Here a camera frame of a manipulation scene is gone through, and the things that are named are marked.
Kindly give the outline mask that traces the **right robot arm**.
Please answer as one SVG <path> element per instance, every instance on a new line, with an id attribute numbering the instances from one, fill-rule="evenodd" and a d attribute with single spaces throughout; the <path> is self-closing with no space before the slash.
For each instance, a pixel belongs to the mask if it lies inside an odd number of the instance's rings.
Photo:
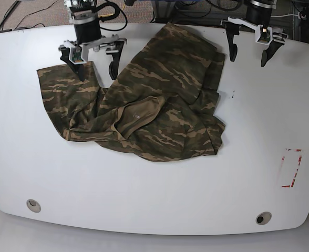
<path id="1" fill-rule="evenodd" d="M 109 75 L 112 80 L 118 76 L 118 69 L 122 50 L 127 43 L 126 38 L 117 34 L 110 37 L 102 35 L 103 28 L 100 22 L 113 20 L 120 14 L 125 15 L 122 9 L 111 1 L 105 1 L 97 5 L 97 1 L 64 1 L 69 14 L 69 22 L 74 26 L 76 40 L 66 40 L 59 46 L 61 61 L 75 73 L 79 80 L 85 80 L 85 67 L 88 62 L 88 54 L 92 49 L 94 52 L 102 48 L 107 55 L 112 56 L 109 65 Z"/>

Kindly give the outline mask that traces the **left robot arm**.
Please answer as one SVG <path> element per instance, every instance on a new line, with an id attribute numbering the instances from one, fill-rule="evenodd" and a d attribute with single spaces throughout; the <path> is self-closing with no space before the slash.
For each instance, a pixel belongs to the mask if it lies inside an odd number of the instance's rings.
<path id="1" fill-rule="evenodd" d="M 255 42 L 266 45 L 261 58 L 261 67 L 274 56 L 277 50 L 285 45 L 288 35 L 283 29 L 270 26 L 272 10 L 276 8 L 276 1 L 244 1 L 247 11 L 244 19 L 228 17 L 222 21 L 229 45 L 229 56 L 235 61 L 238 47 L 234 43 L 234 37 L 238 36 L 240 27 L 244 26 L 254 31 Z"/>

